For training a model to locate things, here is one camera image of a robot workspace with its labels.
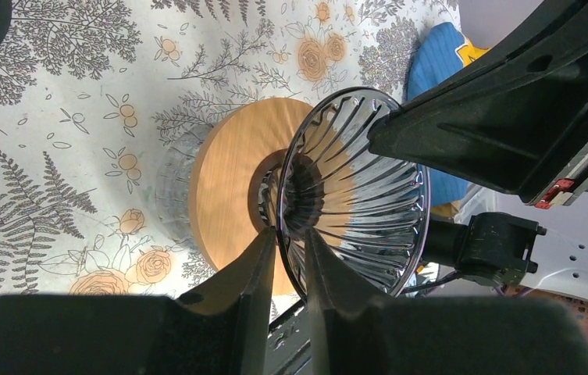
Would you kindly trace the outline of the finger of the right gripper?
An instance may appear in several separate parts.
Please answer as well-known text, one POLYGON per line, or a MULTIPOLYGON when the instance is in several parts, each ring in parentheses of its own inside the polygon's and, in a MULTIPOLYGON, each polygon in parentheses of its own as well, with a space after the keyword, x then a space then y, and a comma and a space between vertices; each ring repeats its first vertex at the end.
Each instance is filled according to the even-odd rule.
POLYGON ((588 52, 588 1, 544 1, 500 43, 369 131, 377 155, 508 195, 542 158, 541 79, 588 52))

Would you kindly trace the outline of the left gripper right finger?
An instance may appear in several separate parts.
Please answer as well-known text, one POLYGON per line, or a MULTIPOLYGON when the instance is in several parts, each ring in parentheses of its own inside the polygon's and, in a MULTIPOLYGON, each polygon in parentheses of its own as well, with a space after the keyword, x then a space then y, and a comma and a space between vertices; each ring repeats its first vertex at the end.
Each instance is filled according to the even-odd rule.
POLYGON ((358 275, 316 230, 305 235, 316 374, 588 374, 588 341, 540 298, 395 298, 358 275))

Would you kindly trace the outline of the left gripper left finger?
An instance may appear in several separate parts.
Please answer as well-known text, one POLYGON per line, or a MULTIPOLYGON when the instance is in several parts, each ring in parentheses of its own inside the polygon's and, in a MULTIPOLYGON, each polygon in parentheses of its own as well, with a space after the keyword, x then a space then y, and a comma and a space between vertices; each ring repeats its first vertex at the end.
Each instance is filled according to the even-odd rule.
POLYGON ((178 298, 0 296, 0 374, 260 374, 276 232, 178 298))

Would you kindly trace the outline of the grey ribbed glass dripper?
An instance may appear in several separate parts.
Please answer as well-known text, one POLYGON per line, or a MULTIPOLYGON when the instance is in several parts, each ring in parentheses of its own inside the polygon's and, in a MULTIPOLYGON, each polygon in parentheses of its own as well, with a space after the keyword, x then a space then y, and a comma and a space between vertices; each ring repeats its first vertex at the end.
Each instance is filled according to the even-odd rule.
POLYGON ((428 169, 376 155, 370 129, 400 104, 370 87, 324 98, 301 121, 262 185, 262 212, 276 228, 286 275, 307 296, 305 233, 369 283, 397 296, 415 285, 430 208, 428 169))

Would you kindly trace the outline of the grey glass pitcher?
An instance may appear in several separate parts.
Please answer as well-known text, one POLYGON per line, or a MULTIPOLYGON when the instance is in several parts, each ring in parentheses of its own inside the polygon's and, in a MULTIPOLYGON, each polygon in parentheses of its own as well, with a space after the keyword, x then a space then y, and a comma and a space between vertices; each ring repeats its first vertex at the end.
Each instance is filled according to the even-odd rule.
POLYGON ((195 248, 188 208, 191 174, 201 146, 212 130, 199 125, 175 137, 156 174, 155 207, 168 237, 184 248, 195 248))

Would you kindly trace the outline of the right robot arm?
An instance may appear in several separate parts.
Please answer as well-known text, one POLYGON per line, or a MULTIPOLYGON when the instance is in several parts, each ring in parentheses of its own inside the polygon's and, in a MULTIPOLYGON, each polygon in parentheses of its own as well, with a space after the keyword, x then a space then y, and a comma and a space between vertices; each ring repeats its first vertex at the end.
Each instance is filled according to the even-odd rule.
MULTIPOLYGON (((526 205, 588 191, 588 1, 544 1, 483 57, 369 131, 369 149, 526 205)), ((422 258, 482 285, 588 300, 588 246, 537 222, 485 212, 432 221, 422 258)))

